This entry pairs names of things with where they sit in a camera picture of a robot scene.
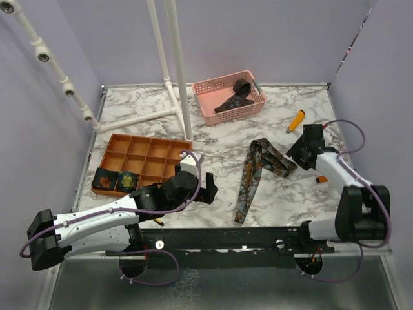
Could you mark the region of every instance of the wire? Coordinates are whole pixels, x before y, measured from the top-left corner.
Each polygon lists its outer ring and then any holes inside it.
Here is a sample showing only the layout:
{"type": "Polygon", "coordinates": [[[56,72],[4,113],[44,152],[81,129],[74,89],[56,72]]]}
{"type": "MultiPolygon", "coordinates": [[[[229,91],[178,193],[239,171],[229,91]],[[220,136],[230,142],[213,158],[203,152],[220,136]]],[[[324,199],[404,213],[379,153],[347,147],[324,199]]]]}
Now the wire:
{"type": "Polygon", "coordinates": [[[176,267],[176,272],[175,275],[172,279],[165,281],[165,282],[161,282],[161,283],[152,283],[152,282],[146,282],[146,281],[141,281],[138,280],[137,278],[128,278],[127,276],[125,276],[122,272],[122,270],[119,268],[119,272],[121,273],[121,280],[122,279],[127,279],[129,280],[131,283],[135,282],[135,283],[139,283],[139,284],[143,284],[143,285],[147,285],[147,286],[155,286],[155,287],[161,287],[161,286],[166,286],[169,285],[171,283],[174,283],[178,277],[179,277],[179,264],[178,264],[178,260],[176,259],[176,257],[171,253],[168,252],[166,250],[161,250],[161,249],[152,249],[152,250],[142,250],[142,251],[133,251],[133,252],[117,252],[117,254],[119,254],[120,256],[125,256],[125,255],[137,255],[137,254],[143,254],[143,253],[163,253],[168,255],[169,257],[171,257],[171,259],[173,259],[174,263],[175,263],[175,267],[176,267]]]}
{"type": "Polygon", "coordinates": [[[378,203],[378,205],[381,209],[381,212],[385,216],[386,225],[387,225],[387,233],[386,233],[386,236],[385,236],[384,240],[381,243],[377,244],[377,245],[368,245],[368,244],[363,244],[363,243],[359,242],[359,244],[362,245],[363,247],[368,247],[370,249],[378,249],[378,248],[386,245],[388,243],[388,241],[390,240],[390,236],[392,235],[392,224],[390,222],[390,216],[388,215],[388,212],[386,210],[386,207],[385,207],[384,203],[381,201],[379,195],[377,195],[377,193],[370,186],[370,184],[368,184],[358,173],[356,173],[354,170],[352,170],[341,158],[342,155],[344,155],[344,154],[353,154],[353,153],[358,152],[359,150],[361,150],[364,147],[364,145],[366,144],[366,136],[365,136],[363,130],[360,128],[359,125],[357,125],[354,122],[349,121],[347,119],[336,119],[334,121],[328,121],[327,123],[325,123],[324,126],[327,126],[327,125],[332,124],[332,123],[339,123],[339,122],[349,123],[349,124],[355,126],[355,128],[358,129],[358,131],[361,134],[361,137],[363,138],[363,141],[362,141],[361,145],[358,148],[356,148],[355,150],[344,150],[343,152],[338,153],[337,161],[344,168],[344,170],[346,170],[353,178],[355,178],[366,189],[368,189],[368,191],[371,193],[371,195],[374,197],[374,199],[376,199],[376,201],[377,201],[377,203],[378,203]]]}
{"type": "MultiPolygon", "coordinates": [[[[43,231],[35,234],[35,235],[34,235],[33,237],[31,237],[31,238],[24,244],[24,246],[22,246],[22,248],[20,249],[20,252],[19,252],[20,257],[22,257],[22,258],[30,258],[30,255],[25,254],[25,250],[30,246],[30,244],[32,244],[32,242],[34,242],[36,239],[40,238],[40,237],[43,236],[44,234],[49,233],[50,231],[53,231],[54,229],[61,228],[61,227],[65,226],[65,225],[67,226],[67,225],[70,225],[70,224],[73,224],[73,223],[77,223],[77,222],[80,222],[80,221],[82,221],[82,220],[86,220],[86,219],[89,219],[89,218],[93,218],[93,217],[98,216],[98,215],[102,215],[102,214],[106,214],[106,213],[111,213],[111,212],[133,212],[133,213],[143,213],[143,214],[156,214],[156,215],[160,215],[160,214],[170,214],[170,213],[182,211],[183,209],[185,209],[186,207],[188,207],[188,205],[189,205],[190,203],[192,203],[192,202],[195,200],[195,198],[196,198],[196,196],[198,195],[199,190],[200,190],[200,188],[201,188],[201,182],[202,182],[201,166],[200,166],[200,164],[199,164],[198,159],[197,159],[197,158],[195,157],[195,155],[194,155],[191,151],[189,151],[189,150],[183,150],[182,152],[184,152],[184,153],[188,154],[189,156],[192,156],[192,157],[193,157],[193,159],[194,159],[194,161],[195,161],[195,164],[196,164],[196,167],[197,167],[197,170],[198,170],[198,184],[197,184],[195,193],[192,195],[192,197],[191,197],[187,202],[183,203],[182,205],[180,205],[179,207],[177,207],[177,208],[175,208],[175,209],[168,210],[168,211],[147,211],[147,210],[140,210],[140,209],[132,209],[132,208],[122,208],[122,207],[120,207],[120,208],[113,208],[112,210],[107,209],[107,210],[102,210],[102,211],[97,211],[97,212],[94,212],[94,213],[91,213],[91,214],[87,214],[87,215],[84,215],[84,216],[80,216],[80,217],[78,217],[78,218],[74,218],[73,220],[68,220],[68,221],[66,221],[65,224],[64,224],[64,223],[60,223],[60,224],[51,226],[51,227],[49,227],[49,228],[46,228],[45,230],[43,230],[43,231]]],[[[169,256],[172,257],[172,259],[175,261],[175,264],[176,264],[176,266],[177,266],[177,274],[179,274],[179,265],[178,265],[178,263],[177,263],[176,257],[175,257],[172,253],[170,253],[170,252],[168,252],[168,251],[165,251],[165,250],[155,250],[155,249],[153,249],[153,250],[142,250],[142,251],[136,251],[136,252],[125,252],[125,253],[128,253],[128,254],[134,254],[134,253],[135,253],[135,254],[139,254],[138,252],[139,252],[140,254],[141,254],[141,253],[160,252],[160,253],[164,253],[164,254],[166,254],[166,255],[169,255],[169,256]]],[[[174,277],[171,281],[165,282],[166,284],[163,284],[163,285],[167,285],[167,284],[172,283],[173,281],[176,280],[176,278],[177,278],[177,275],[175,275],[175,277],[174,277]]],[[[135,280],[135,279],[132,279],[132,280],[133,280],[133,282],[137,282],[137,283],[141,283],[141,284],[145,284],[145,285],[162,286],[162,285],[156,285],[156,284],[149,284],[148,282],[142,282],[142,281],[135,280]]]]}
{"type": "Polygon", "coordinates": [[[363,265],[364,265],[364,251],[363,251],[363,247],[362,247],[360,244],[358,244],[358,246],[360,247],[360,262],[359,262],[359,265],[358,265],[356,271],[354,271],[354,273],[353,273],[352,275],[348,276],[347,278],[339,279],[339,280],[319,278],[319,277],[317,277],[317,276],[312,276],[312,275],[310,275],[310,274],[308,274],[308,273],[305,273],[305,272],[300,268],[300,266],[298,266],[298,264],[296,264],[296,267],[298,268],[298,270],[301,271],[301,275],[303,275],[303,276],[305,276],[305,277],[307,277],[307,278],[309,278],[309,279],[311,279],[311,280],[315,280],[315,281],[319,281],[319,282],[325,282],[325,283],[343,283],[343,282],[347,282],[347,281],[355,278],[355,277],[359,274],[361,268],[363,268],[363,265]]]}

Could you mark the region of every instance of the gray wall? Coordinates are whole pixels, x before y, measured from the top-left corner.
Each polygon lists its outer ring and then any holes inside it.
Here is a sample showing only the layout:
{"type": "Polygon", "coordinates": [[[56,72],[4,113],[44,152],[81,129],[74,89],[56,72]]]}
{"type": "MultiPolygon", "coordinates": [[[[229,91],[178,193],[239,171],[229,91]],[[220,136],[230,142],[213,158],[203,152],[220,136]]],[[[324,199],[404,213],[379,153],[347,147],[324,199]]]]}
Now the gray wall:
{"type": "MultiPolygon", "coordinates": [[[[337,116],[365,131],[356,169],[390,189],[399,276],[413,305],[413,2],[379,0],[331,88],[337,116]]],[[[343,126],[349,148],[359,134],[343,126]]]]}
{"type": "MultiPolygon", "coordinates": [[[[21,4],[95,112],[100,84],[57,3],[21,4]]],[[[3,13],[0,55],[0,309],[30,310],[45,274],[33,272],[19,249],[38,211],[70,210],[91,130],[49,68],[35,60],[14,18],[3,13]]]]}
{"type": "MultiPolygon", "coordinates": [[[[163,81],[146,1],[57,2],[102,83],[163,81]]],[[[249,69],[261,82],[331,82],[369,9],[369,0],[176,2],[187,81],[249,69]]]]}

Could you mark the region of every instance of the marble table top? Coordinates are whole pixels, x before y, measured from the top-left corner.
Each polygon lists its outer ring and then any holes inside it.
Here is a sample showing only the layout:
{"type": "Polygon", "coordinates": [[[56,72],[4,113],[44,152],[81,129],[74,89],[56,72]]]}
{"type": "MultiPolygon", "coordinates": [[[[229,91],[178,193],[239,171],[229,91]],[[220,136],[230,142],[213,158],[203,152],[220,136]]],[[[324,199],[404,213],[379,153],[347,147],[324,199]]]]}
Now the marble table top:
{"type": "MultiPolygon", "coordinates": [[[[335,118],[326,87],[262,89],[268,101],[261,113],[208,127],[188,88],[194,134],[193,149],[204,155],[204,176],[205,172],[214,174],[219,192],[212,205],[192,203],[183,212],[164,216],[164,228],[240,227],[241,224],[234,221],[235,206],[250,142],[267,138],[278,151],[285,154],[301,135],[302,126],[290,134],[285,133],[299,109],[303,109],[306,114],[303,123],[324,123],[335,118]]],[[[168,92],[161,87],[109,88],[101,122],[105,124],[145,115],[170,105],[168,92]]],[[[175,116],[98,134],[83,183],[79,211],[116,200],[96,195],[90,190],[96,168],[113,133],[183,140],[175,116]]],[[[327,128],[325,139],[327,145],[343,150],[344,143],[337,126],[327,128]]],[[[329,182],[316,183],[319,175],[314,170],[304,171],[299,167],[288,178],[282,178],[263,169],[261,182],[243,227],[299,225],[303,220],[313,220],[335,212],[339,194],[329,182]]],[[[146,221],[141,226],[159,228],[153,221],[146,221]]]]}

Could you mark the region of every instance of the orange tube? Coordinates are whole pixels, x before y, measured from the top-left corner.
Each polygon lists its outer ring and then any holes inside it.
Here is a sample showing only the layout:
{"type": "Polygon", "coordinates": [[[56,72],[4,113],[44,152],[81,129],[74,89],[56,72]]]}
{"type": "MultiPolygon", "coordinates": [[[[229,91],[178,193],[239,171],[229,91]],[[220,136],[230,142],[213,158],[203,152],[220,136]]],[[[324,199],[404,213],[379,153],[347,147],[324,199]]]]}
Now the orange tube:
{"type": "Polygon", "coordinates": [[[328,181],[328,179],[325,176],[319,176],[319,177],[316,178],[317,183],[324,183],[324,182],[327,182],[327,181],[328,181]]]}
{"type": "Polygon", "coordinates": [[[294,120],[291,122],[290,126],[287,127],[286,133],[289,134],[290,132],[294,131],[297,126],[303,121],[305,118],[305,113],[303,110],[298,111],[298,115],[294,120]]]}

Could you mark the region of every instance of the purple cable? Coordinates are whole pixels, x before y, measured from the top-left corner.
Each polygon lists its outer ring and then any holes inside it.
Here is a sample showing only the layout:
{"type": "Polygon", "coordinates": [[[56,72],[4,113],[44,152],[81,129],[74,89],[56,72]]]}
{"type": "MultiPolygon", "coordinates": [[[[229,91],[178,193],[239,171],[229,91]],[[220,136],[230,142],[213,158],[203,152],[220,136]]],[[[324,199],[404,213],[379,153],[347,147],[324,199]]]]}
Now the purple cable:
{"type": "Polygon", "coordinates": [[[377,244],[377,245],[368,245],[368,244],[362,244],[360,243],[363,247],[368,247],[371,249],[378,249],[384,245],[386,245],[386,243],[388,243],[388,241],[390,240],[390,236],[392,234],[392,224],[390,222],[390,216],[388,215],[388,212],[386,210],[386,207],[384,205],[384,203],[381,201],[379,195],[376,194],[376,192],[374,191],[374,189],[364,180],[362,180],[361,178],[359,178],[359,175],[357,173],[355,173],[352,169],[350,169],[345,163],[344,161],[341,159],[341,156],[344,154],[353,154],[355,152],[358,152],[359,150],[361,150],[365,143],[366,143],[366,136],[364,135],[363,130],[360,128],[359,125],[353,123],[352,121],[348,121],[346,119],[336,119],[334,121],[328,121],[327,123],[325,123],[325,126],[331,124],[331,123],[338,123],[338,122],[343,122],[343,123],[349,123],[353,126],[355,126],[355,128],[358,129],[358,131],[360,131],[361,137],[363,138],[363,142],[361,143],[361,145],[355,149],[355,150],[345,150],[343,152],[338,153],[337,155],[337,161],[338,163],[353,177],[355,178],[358,182],[360,182],[361,184],[363,184],[363,186],[368,189],[368,191],[371,193],[371,195],[373,195],[374,199],[376,199],[377,203],[380,206],[381,212],[384,214],[385,219],[386,219],[386,225],[387,225],[387,233],[386,236],[384,238],[384,240],[377,244]]]}
{"type": "Polygon", "coordinates": [[[343,283],[343,282],[347,282],[347,281],[355,278],[355,277],[359,274],[361,268],[363,268],[363,264],[364,264],[364,251],[363,251],[363,247],[362,247],[360,244],[358,244],[358,246],[360,247],[360,255],[361,255],[361,256],[360,256],[360,263],[359,263],[356,271],[354,271],[354,273],[353,273],[352,275],[348,276],[348,277],[345,278],[345,279],[333,280],[333,279],[318,278],[318,277],[316,277],[316,276],[311,276],[311,275],[309,275],[308,273],[305,273],[304,271],[301,270],[301,268],[300,268],[297,264],[296,264],[296,267],[298,268],[298,270],[301,271],[301,274],[302,274],[303,276],[306,276],[307,278],[312,279],[312,280],[315,280],[315,281],[325,282],[325,283],[343,283]]]}
{"type": "Polygon", "coordinates": [[[163,253],[166,255],[169,255],[171,257],[171,259],[174,260],[175,266],[176,266],[176,272],[175,275],[172,279],[165,281],[165,282],[161,282],[161,283],[152,283],[152,282],[146,282],[146,281],[141,281],[141,280],[136,280],[136,278],[128,278],[127,276],[125,276],[122,272],[122,270],[119,268],[119,272],[121,273],[122,279],[127,279],[129,281],[135,282],[135,283],[139,283],[139,284],[143,284],[143,285],[147,285],[147,286],[155,286],[155,287],[161,287],[161,286],[166,286],[169,285],[171,283],[174,283],[178,277],[179,277],[179,264],[178,264],[178,260],[176,259],[176,257],[168,251],[165,250],[159,250],[159,249],[152,249],[152,250],[142,250],[142,251],[134,251],[134,252],[117,252],[118,254],[120,254],[120,256],[124,256],[124,255],[131,255],[131,254],[145,254],[145,253],[163,253]]]}
{"type": "MultiPolygon", "coordinates": [[[[193,159],[194,159],[194,161],[195,161],[195,164],[196,164],[196,167],[197,167],[197,169],[198,169],[198,184],[197,184],[197,187],[196,187],[196,190],[195,190],[194,195],[192,195],[192,197],[191,197],[187,202],[183,203],[183,204],[180,205],[178,208],[175,208],[175,209],[172,209],[172,210],[168,210],[168,211],[147,211],[147,210],[139,210],[139,209],[122,208],[122,207],[120,207],[120,208],[113,208],[113,209],[112,209],[112,212],[121,212],[121,211],[124,211],[124,212],[133,212],[133,213],[144,213],[144,214],[156,214],[156,215],[160,215],[160,214],[170,214],[170,213],[174,213],[174,212],[179,212],[179,211],[182,211],[183,209],[185,209],[186,207],[188,207],[188,205],[195,200],[196,196],[197,196],[198,193],[199,193],[199,190],[200,190],[200,188],[201,188],[202,175],[201,175],[201,166],[200,166],[200,164],[199,164],[198,159],[194,156],[194,154],[193,154],[191,151],[189,151],[189,150],[183,150],[182,152],[187,153],[189,156],[192,156],[192,157],[193,157],[193,159]]],[[[88,219],[88,218],[93,218],[94,216],[98,216],[98,215],[102,215],[102,214],[106,214],[106,213],[110,213],[110,210],[107,209],[107,210],[97,211],[97,212],[95,212],[95,213],[88,214],[88,215],[84,215],[84,216],[81,216],[81,217],[79,217],[79,218],[74,218],[73,220],[68,220],[68,221],[67,221],[67,224],[70,225],[70,224],[73,224],[73,223],[76,223],[76,222],[80,222],[81,220],[86,220],[86,219],[88,219]]],[[[58,229],[58,228],[61,228],[61,227],[63,227],[63,226],[64,226],[63,223],[60,223],[60,224],[51,226],[51,227],[49,227],[49,228],[46,228],[45,230],[43,230],[43,231],[35,234],[35,235],[34,235],[33,237],[31,237],[31,239],[29,239],[29,240],[24,244],[24,246],[21,248],[21,250],[20,250],[20,252],[19,252],[20,257],[22,257],[22,258],[30,258],[30,255],[25,254],[25,250],[28,248],[28,246],[29,246],[34,240],[38,239],[39,237],[41,237],[42,235],[48,233],[49,231],[53,231],[54,229],[58,229]]],[[[168,251],[164,251],[164,250],[155,250],[155,249],[153,249],[153,250],[142,250],[142,251],[137,251],[137,252],[130,252],[129,254],[133,254],[133,253],[138,254],[138,252],[139,252],[139,253],[160,252],[160,253],[164,253],[164,254],[167,254],[167,255],[171,256],[172,259],[175,261],[175,264],[176,264],[176,266],[177,266],[177,274],[179,273],[179,266],[178,266],[176,257],[175,257],[172,253],[170,253],[170,252],[168,252],[168,251]]],[[[145,285],[162,286],[162,285],[167,285],[167,284],[170,284],[170,283],[174,282],[174,281],[176,280],[176,278],[177,278],[177,274],[175,275],[175,277],[174,277],[170,282],[164,282],[163,284],[160,284],[160,285],[157,285],[157,284],[148,284],[147,282],[140,282],[139,280],[134,280],[134,279],[132,279],[132,280],[133,280],[134,282],[142,283],[142,284],[145,284],[145,285]]]]}

